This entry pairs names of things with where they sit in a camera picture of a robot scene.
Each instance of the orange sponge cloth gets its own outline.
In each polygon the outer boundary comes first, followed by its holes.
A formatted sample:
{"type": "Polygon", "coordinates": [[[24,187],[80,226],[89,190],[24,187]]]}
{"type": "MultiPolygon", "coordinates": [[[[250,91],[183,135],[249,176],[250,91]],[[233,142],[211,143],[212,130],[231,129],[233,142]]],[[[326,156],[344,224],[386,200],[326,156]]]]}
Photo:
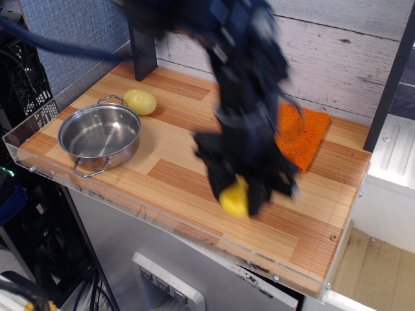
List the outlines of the orange sponge cloth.
{"type": "Polygon", "coordinates": [[[300,172],[309,167],[330,123],[330,116],[324,112],[306,108],[303,112],[304,119],[293,105],[280,104],[276,136],[279,149],[300,172]]]}

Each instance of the wooden countertop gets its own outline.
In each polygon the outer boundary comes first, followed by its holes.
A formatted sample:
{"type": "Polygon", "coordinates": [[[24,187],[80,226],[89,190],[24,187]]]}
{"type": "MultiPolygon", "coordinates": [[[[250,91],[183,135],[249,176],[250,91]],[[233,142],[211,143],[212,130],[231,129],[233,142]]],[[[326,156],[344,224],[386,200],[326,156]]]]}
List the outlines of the wooden countertop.
{"type": "Polygon", "coordinates": [[[132,62],[122,63],[21,149],[36,156],[29,159],[25,155],[25,161],[40,159],[37,165],[45,172],[53,171],[57,182],[151,221],[252,271],[270,278],[278,275],[283,284],[319,297],[339,246],[340,239],[331,236],[342,236],[369,163],[370,153],[362,150],[369,129],[332,118],[311,166],[297,177],[300,195],[292,200],[274,193],[258,216],[232,218],[214,199],[205,166],[193,153],[192,131],[219,130],[213,114],[218,95],[213,82],[161,67],[138,82],[132,62]],[[141,117],[136,154],[93,178],[69,172],[74,162],[57,141],[62,121],[100,98],[122,97],[132,88],[144,89],[158,101],[152,115],[141,117]]]}

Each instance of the wood panel wall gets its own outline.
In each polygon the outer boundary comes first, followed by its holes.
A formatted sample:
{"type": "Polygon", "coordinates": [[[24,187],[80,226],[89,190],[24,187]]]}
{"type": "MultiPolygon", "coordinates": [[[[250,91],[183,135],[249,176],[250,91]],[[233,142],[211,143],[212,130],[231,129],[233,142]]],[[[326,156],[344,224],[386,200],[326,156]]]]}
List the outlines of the wood panel wall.
{"type": "MultiPolygon", "coordinates": [[[[285,92],[306,108],[370,125],[414,0],[270,0],[290,63],[285,92]]],[[[156,42],[158,64],[214,80],[205,51],[183,34],[156,42]]]]}

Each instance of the blue fabric panel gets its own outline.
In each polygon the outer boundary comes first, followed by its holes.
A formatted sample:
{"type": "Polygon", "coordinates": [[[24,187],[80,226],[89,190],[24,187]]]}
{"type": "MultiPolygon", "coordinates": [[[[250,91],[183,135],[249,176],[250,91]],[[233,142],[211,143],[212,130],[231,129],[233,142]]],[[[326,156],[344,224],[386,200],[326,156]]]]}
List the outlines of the blue fabric panel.
{"type": "MultiPolygon", "coordinates": [[[[21,0],[21,6],[30,31],[52,40],[114,52],[130,39],[126,19],[110,0],[21,0]]],[[[38,52],[55,96],[99,63],[38,52]]]]}

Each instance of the potato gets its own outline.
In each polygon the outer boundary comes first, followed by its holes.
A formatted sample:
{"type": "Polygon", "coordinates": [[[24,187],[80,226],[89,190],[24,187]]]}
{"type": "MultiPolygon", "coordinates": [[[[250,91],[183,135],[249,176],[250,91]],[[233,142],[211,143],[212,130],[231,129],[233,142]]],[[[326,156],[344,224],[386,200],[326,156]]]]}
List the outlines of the potato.
{"type": "Polygon", "coordinates": [[[248,216],[248,184],[242,176],[219,194],[219,203],[224,211],[235,217],[248,216]]]}
{"type": "Polygon", "coordinates": [[[157,100],[142,89],[129,89],[124,94],[124,103],[138,115],[149,115],[157,107],[157,100]]]}

